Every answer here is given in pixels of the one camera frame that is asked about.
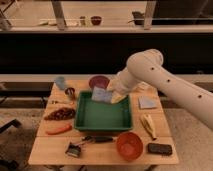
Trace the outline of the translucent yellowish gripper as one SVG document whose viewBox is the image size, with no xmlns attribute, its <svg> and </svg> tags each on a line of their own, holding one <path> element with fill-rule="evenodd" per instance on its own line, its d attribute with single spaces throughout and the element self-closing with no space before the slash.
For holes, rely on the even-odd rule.
<svg viewBox="0 0 213 171">
<path fill-rule="evenodd" d="M 112 97 L 110 100 L 111 104 L 116 104 L 127 96 L 123 85 L 115 79 L 112 79 L 109 82 L 107 90 L 112 93 Z"/>
</svg>

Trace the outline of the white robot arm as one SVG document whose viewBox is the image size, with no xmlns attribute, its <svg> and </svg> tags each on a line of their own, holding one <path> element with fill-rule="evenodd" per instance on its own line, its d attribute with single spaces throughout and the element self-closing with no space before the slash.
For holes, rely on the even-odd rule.
<svg viewBox="0 0 213 171">
<path fill-rule="evenodd" d="M 111 103 L 121 101 L 140 82 L 163 92 L 213 131 L 213 93 L 187 82 L 162 67 L 163 55 L 157 49 L 134 53 L 126 67 L 110 81 Z"/>
</svg>

